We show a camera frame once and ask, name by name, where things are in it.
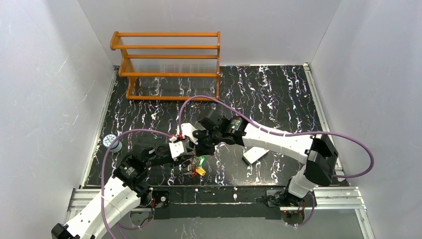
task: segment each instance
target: marble tabletop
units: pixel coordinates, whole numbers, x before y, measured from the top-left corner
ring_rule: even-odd
[[[220,100],[265,126],[288,132],[322,130],[303,66],[226,66],[221,67]],[[136,94],[194,96],[212,95],[215,79],[143,79]],[[120,134],[134,128],[149,128],[174,134],[177,113],[183,102],[128,101],[127,79],[117,78],[105,116],[97,150],[87,176],[86,186],[98,186],[106,148],[105,135]],[[214,108],[227,118],[233,114],[211,102],[192,102],[186,107],[183,122],[196,123],[199,112]],[[123,149],[109,156],[105,176],[136,141],[163,143],[165,138],[150,133],[137,133],[122,139]],[[247,147],[221,143],[214,156],[206,156],[205,176],[190,178],[187,171],[168,165],[149,168],[146,182],[151,185],[285,185],[303,166],[299,162],[270,152],[248,166],[242,155]]]

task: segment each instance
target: wooden rail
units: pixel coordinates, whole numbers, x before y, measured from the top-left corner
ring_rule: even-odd
[[[125,37],[138,37],[140,39],[139,42],[135,44],[126,44],[122,38]],[[143,37],[216,37],[217,44],[215,45],[175,45],[175,44],[142,44],[141,39]],[[135,86],[136,79],[138,77],[210,77],[216,79],[216,86],[215,86],[215,97],[218,99],[219,94],[219,79],[220,79],[220,32],[118,32],[115,31],[113,37],[110,41],[110,48],[111,50],[119,49],[121,51],[121,65],[119,69],[119,75],[121,77],[127,77],[129,79],[128,89],[126,92],[126,98],[128,100],[164,100],[164,101],[185,101],[189,97],[180,97],[180,96],[135,96],[132,95],[133,88]],[[216,54],[210,55],[171,55],[171,54],[128,54],[128,50],[145,50],[145,49],[152,49],[152,50],[216,50]],[[185,60],[185,59],[198,59],[203,61],[215,60],[214,67],[215,72],[210,73],[208,72],[200,72],[201,69],[203,70],[204,66],[209,69],[210,66],[204,65],[201,67],[200,62],[198,64],[195,63],[192,67],[183,65],[180,67],[181,69],[188,69],[188,68],[197,68],[195,72],[178,72],[178,67],[175,67],[175,63],[170,65],[169,69],[173,69],[174,72],[142,72],[142,69],[146,68],[145,66],[136,67],[133,65],[132,59],[166,59],[167,61],[175,59]],[[155,69],[164,69],[166,71],[165,64],[159,64],[158,67]],[[210,101],[209,99],[205,98],[196,98],[197,101]]]

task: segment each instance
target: yellow object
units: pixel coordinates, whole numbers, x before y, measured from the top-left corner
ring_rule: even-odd
[[[202,167],[198,167],[195,170],[199,175],[204,176],[205,175],[205,170]]]

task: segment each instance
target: white wall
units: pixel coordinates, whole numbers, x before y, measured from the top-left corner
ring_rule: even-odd
[[[421,1],[343,1],[311,63],[331,130],[374,152],[352,183],[380,239],[422,237],[421,26]],[[347,173],[368,166],[363,150],[336,143]]]
[[[51,238],[78,187],[113,66],[76,0],[0,1],[0,228]]]
[[[79,0],[114,65],[114,31],[221,31],[221,65],[311,61],[339,0]]]

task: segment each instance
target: white can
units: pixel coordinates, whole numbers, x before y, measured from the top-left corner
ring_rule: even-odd
[[[121,144],[120,140],[118,140],[116,143],[114,143],[113,146],[110,146],[111,143],[113,142],[113,140],[115,140],[115,139],[116,139],[116,135],[114,135],[114,134],[109,134],[106,137],[104,137],[104,139],[103,139],[103,145],[107,148],[110,147],[110,152],[112,152],[112,153],[119,152],[122,148],[122,144]]]

